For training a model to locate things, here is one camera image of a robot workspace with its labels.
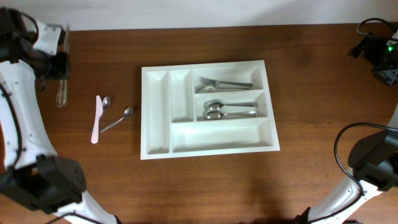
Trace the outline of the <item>steel kitchen tongs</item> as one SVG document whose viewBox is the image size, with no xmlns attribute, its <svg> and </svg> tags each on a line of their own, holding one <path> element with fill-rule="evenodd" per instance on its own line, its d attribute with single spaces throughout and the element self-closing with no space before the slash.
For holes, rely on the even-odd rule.
<svg viewBox="0 0 398 224">
<path fill-rule="evenodd" d="M 70 26 L 67 24 L 65 31 L 65 40 L 63 42 L 63 51 L 69 53 L 70 48 Z M 64 108 L 67 105 L 67 80 L 60 80 L 56 98 L 56 106 Z"/>
</svg>

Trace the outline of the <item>pink plastic knife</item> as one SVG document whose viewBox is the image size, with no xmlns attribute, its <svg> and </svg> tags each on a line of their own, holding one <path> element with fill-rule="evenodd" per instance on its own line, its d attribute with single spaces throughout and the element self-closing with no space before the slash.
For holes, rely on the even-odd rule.
<svg viewBox="0 0 398 224">
<path fill-rule="evenodd" d="M 96 144 L 99 140 L 99 123 L 100 117 L 103 114 L 103 104 L 102 99 L 99 95 L 96 95 L 96 111 L 95 111 L 95 120 L 93 124 L 93 129 L 91 132 L 91 143 Z"/>
</svg>

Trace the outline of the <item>small teaspoon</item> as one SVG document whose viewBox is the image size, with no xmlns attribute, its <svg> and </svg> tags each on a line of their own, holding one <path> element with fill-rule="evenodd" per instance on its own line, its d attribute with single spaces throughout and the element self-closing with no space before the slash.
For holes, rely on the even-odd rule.
<svg viewBox="0 0 398 224">
<path fill-rule="evenodd" d="M 104 110 L 110 106 L 110 104 L 110 97 L 105 96 L 102 99 L 102 110 L 99 110 L 98 108 L 96 109 L 94 125 L 90 131 L 90 134 L 93 134 L 93 131 L 98 134 L 101 116 L 103 115 Z"/>
</svg>

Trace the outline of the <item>teaspoon with textured handle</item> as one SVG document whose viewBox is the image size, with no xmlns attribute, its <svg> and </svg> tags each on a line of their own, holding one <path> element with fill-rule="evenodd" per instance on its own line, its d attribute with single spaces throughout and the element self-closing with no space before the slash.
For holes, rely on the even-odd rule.
<svg viewBox="0 0 398 224">
<path fill-rule="evenodd" d="M 101 133 L 103 133 L 103 132 L 107 131 L 108 129 L 112 128 L 113 126 L 117 125 L 117 124 L 120 123 L 122 120 L 124 120 L 124 119 L 126 119 L 126 118 L 129 118 L 129 117 L 133 114 L 133 112 L 134 112 L 134 108 L 133 108 L 132 106 L 126 108 L 126 109 L 124 110 L 124 112 L 123 112 L 123 115 L 122 115 L 120 118 L 114 120 L 114 121 L 113 121 L 112 123 L 110 123 L 109 125 L 107 125 L 105 128 L 103 128 L 103 129 L 101 130 Z"/>
</svg>

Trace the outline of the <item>white plastic cutlery tray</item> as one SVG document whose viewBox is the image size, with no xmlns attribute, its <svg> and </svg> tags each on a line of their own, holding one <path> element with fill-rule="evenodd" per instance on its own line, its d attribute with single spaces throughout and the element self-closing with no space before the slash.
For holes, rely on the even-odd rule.
<svg viewBox="0 0 398 224">
<path fill-rule="evenodd" d="M 252 83 L 250 90 L 195 93 L 200 77 Z M 258 117 L 203 118 L 203 104 L 256 102 L 219 111 L 257 111 Z M 203 63 L 142 68 L 141 159 L 279 151 L 264 61 Z"/>
</svg>

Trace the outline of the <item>steel fork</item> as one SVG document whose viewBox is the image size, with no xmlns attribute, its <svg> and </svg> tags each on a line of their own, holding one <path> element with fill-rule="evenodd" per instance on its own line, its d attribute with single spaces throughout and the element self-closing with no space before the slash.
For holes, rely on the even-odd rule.
<svg viewBox="0 0 398 224">
<path fill-rule="evenodd" d="M 222 92 L 222 91 L 241 91 L 250 90 L 245 87 L 214 87 L 213 85 L 199 84 L 195 87 L 195 93 L 211 93 L 211 92 Z"/>
<path fill-rule="evenodd" d="M 200 82 L 206 85 L 213 85 L 213 86 L 218 86 L 220 84 L 240 86 L 243 88 L 252 88 L 254 86 L 252 83 L 226 82 L 226 81 L 218 81 L 204 77 L 200 77 Z"/>
</svg>

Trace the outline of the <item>steel tablespoon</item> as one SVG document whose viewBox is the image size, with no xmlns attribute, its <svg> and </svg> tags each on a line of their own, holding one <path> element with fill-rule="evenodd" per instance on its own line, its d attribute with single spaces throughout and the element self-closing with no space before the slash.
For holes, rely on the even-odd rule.
<svg viewBox="0 0 398 224">
<path fill-rule="evenodd" d="M 244 111 L 238 113 L 223 113 L 218 110 L 208 110 L 203 112 L 203 118 L 205 120 L 219 120 L 219 119 L 226 119 L 232 117 L 239 117 L 239 118 L 254 118 L 258 117 L 259 113 L 257 111 Z"/>
<path fill-rule="evenodd" d="M 220 110 L 225 106 L 240 106 L 240 107 L 258 107 L 256 102 L 248 102 L 248 103 L 222 103 L 220 100 L 210 100 L 206 101 L 203 104 L 204 110 Z"/>
</svg>

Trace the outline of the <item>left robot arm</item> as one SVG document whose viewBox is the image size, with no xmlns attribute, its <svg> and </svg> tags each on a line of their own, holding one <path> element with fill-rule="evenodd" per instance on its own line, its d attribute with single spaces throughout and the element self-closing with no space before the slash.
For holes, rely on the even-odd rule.
<svg viewBox="0 0 398 224">
<path fill-rule="evenodd" d="M 44 127 L 35 81 L 59 80 L 65 101 L 69 29 L 1 8 L 1 193 L 70 223 L 117 223 L 88 193 L 81 165 L 57 155 Z"/>
</svg>

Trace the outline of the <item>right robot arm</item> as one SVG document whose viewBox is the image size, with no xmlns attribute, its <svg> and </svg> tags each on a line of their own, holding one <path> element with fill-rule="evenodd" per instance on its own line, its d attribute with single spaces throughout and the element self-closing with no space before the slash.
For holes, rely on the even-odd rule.
<svg viewBox="0 0 398 224">
<path fill-rule="evenodd" d="M 397 84 L 397 35 L 390 38 L 364 35 L 350 54 L 364 54 L 374 66 L 374 74 L 389 86 Z M 294 223 L 347 223 L 367 201 L 397 187 L 397 113 L 388 125 L 365 123 L 378 132 L 360 139 L 348 157 L 344 178 L 317 206 L 308 207 Z"/>
</svg>

